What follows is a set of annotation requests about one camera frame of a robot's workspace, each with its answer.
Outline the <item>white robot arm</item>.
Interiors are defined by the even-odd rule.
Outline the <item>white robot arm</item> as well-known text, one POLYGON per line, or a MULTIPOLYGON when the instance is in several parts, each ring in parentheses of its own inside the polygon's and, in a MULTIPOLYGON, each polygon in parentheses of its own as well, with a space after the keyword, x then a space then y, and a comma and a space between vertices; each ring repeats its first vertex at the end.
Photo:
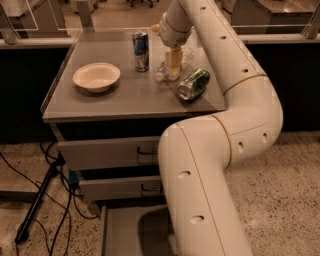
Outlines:
POLYGON ((226 108, 169 126, 158 164, 179 256, 253 256, 225 180, 225 169, 268 149, 283 111, 259 63, 214 0, 172 0, 159 24, 164 45, 195 32, 226 108))

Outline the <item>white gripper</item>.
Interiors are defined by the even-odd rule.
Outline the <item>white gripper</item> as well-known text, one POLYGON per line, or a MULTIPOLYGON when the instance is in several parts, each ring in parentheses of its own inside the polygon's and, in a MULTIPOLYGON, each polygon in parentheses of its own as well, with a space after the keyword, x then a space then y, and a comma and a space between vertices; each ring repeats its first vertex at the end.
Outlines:
POLYGON ((190 34, 192 23, 187 15, 167 11, 161 17, 158 24, 149 27, 149 30, 158 34, 162 43, 171 49, 165 54, 168 67, 168 78, 175 81, 179 75, 182 65, 183 46, 190 34))

